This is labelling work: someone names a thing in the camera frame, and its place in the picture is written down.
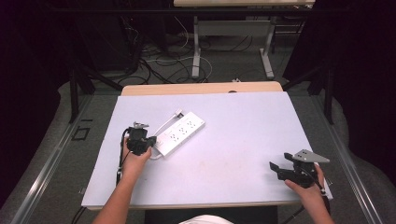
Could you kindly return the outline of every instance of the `hand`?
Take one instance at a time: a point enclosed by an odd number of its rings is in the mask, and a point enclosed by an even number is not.
[[[125,161],[122,165],[122,176],[139,176],[143,171],[146,161],[151,157],[151,147],[148,148],[147,152],[143,153],[140,156],[136,156],[126,146],[127,139],[128,138],[124,138],[123,143],[122,159],[125,159]]]
[[[318,182],[324,188],[323,171],[316,164],[315,167],[318,173]],[[314,219],[315,223],[333,223],[323,202],[318,185],[314,183],[311,187],[304,189],[290,180],[285,180],[285,184],[300,196],[301,203],[306,211],[308,211],[309,215]]]

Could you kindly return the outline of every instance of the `gray carpet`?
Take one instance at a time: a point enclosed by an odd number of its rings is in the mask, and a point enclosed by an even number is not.
[[[211,49],[230,49],[237,45],[244,37],[216,37],[209,39]],[[296,38],[293,36],[280,36],[276,42],[276,53],[270,55],[276,80],[281,84],[286,80],[282,78],[283,70],[294,46]],[[209,82],[229,82],[238,77],[242,81],[263,81],[261,59],[258,48],[262,43],[261,38],[253,38],[251,47],[244,51],[236,52],[210,52],[203,51],[202,56],[207,58],[211,65],[202,61],[202,68],[206,74],[212,68]],[[172,66],[159,66],[152,64],[153,69],[164,76],[172,76],[177,70],[182,69],[180,64]],[[147,77],[146,70],[139,69],[137,76]],[[179,77],[185,77],[186,72],[180,72],[171,77],[176,81]],[[135,84],[136,79],[126,79],[122,85]],[[155,77],[150,79],[150,84],[161,83]],[[81,189],[87,187],[91,177],[92,169],[101,146],[106,126],[109,122],[111,112],[116,103],[117,94],[101,82],[94,81],[97,92],[94,96],[82,96],[81,102],[87,102],[86,110],[81,111],[81,116],[73,124],[68,141],[64,146],[64,152],[60,155],[60,160],[55,165],[55,170],[50,182],[45,186],[41,197],[33,204],[31,213],[25,214],[27,223],[70,223],[73,216],[80,207],[83,195]],[[68,86],[65,84],[60,88],[62,101],[57,111],[54,121],[49,127],[48,133],[43,139],[40,148],[32,159],[29,168],[22,177],[19,185],[2,207],[0,212],[1,223],[11,223],[35,183],[40,171],[45,166],[48,158],[54,150],[58,149],[59,142],[64,137],[65,130],[70,128],[68,120],[70,118],[70,105]],[[307,138],[314,149],[320,155],[329,158],[332,162],[323,164],[326,177],[333,184],[330,186],[334,200],[331,201],[332,216],[337,223],[370,223],[364,215],[360,201],[351,187],[350,180],[346,176],[342,160],[336,153],[336,144],[330,138],[327,124],[323,121],[317,102],[321,101],[320,96],[311,97],[306,93],[306,83],[296,86],[290,90],[290,98],[295,106],[299,119],[304,127]],[[347,123],[342,114],[342,108],[336,102],[333,107],[333,118],[335,130],[339,133],[342,142],[347,146]],[[393,199],[396,199],[396,190],[383,174],[372,165],[354,158],[357,170],[367,187],[367,194],[373,200],[376,210],[380,213],[383,223],[391,223],[394,215],[390,211],[396,211]],[[278,210],[279,221],[289,217],[299,208],[299,205],[280,206]],[[78,223],[90,223],[97,215],[97,212],[85,211]],[[128,223],[143,223],[144,211],[131,211]],[[311,223],[306,212],[302,212],[291,223]]]

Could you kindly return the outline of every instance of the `desk leg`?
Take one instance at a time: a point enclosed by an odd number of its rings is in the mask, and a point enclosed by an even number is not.
[[[268,58],[268,52],[269,49],[271,48],[271,41],[274,36],[275,26],[276,26],[276,17],[272,17],[271,24],[268,27],[267,38],[265,40],[265,47],[264,49],[260,49],[260,55],[262,56],[262,64],[264,65],[265,75],[270,80],[273,80],[275,78],[270,60]]]
[[[199,48],[198,18],[194,17],[194,59],[192,61],[192,78],[199,77],[199,65],[201,60],[201,49]]]

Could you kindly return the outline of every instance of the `power strip socket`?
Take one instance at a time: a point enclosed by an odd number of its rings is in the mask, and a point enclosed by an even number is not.
[[[189,112],[163,131],[163,133],[160,133],[157,136],[157,143],[154,147],[157,148],[164,157],[169,156],[171,152],[183,145],[204,126],[205,122],[202,119],[198,118],[192,112]]]

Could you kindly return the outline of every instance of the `human arm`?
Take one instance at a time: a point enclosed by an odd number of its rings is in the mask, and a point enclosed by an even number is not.
[[[318,165],[315,166],[318,172],[318,182],[321,186],[324,186],[323,171]],[[315,223],[334,223],[332,217],[326,209],[325,203],[323,202],[320,189],[316,184],[307,189],[302,188],[301,186],[290,180],[285,180],[285,184],[300,196],[301,203],[303,204],[309,216],[312,217]]]
[[[151,147],[148,148],[146,153],[136,156],[128,150],[124,141],[123,158],[126,157],[126,159],[122,165],[122,178],[99,215],[93,221],[94,224],[125,223],[134,185],[150,156]]]

